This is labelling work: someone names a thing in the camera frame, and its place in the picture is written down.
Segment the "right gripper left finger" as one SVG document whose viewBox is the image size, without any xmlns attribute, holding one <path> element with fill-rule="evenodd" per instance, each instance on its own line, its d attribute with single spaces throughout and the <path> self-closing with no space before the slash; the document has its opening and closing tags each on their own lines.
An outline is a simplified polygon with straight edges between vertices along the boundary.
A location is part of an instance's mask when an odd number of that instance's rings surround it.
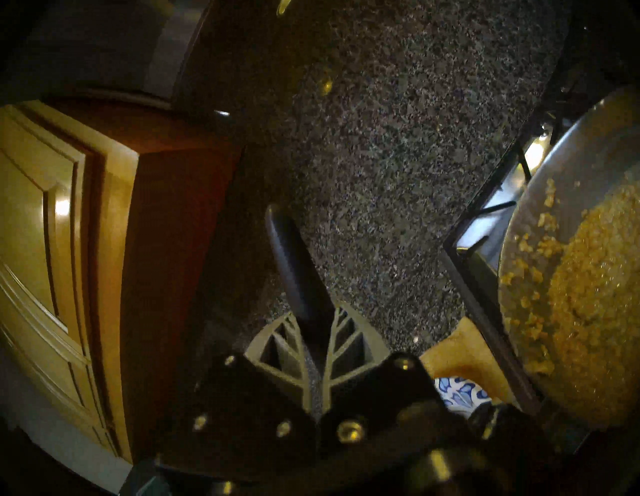
<svg viewBox="0 0 640 496">
<path fill-rule="evenodd" d="M 292 312 L 267 324 L 249 343 L 244 357 L 288 399 L 311 413 L 305 346 Z"/>
</svg>

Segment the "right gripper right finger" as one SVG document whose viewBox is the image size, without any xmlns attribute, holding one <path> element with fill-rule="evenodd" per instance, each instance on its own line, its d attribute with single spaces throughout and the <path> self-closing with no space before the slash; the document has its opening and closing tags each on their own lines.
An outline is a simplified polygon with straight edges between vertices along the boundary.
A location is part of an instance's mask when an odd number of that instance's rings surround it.
<svg viewBox="0 0 640 496">
<path fill-rule="evenodd" d="M 331 410 L 390 355 L 383 336 L 345 301 L 335 301 L 322 375 L 322 409 Z"/>
</svg>

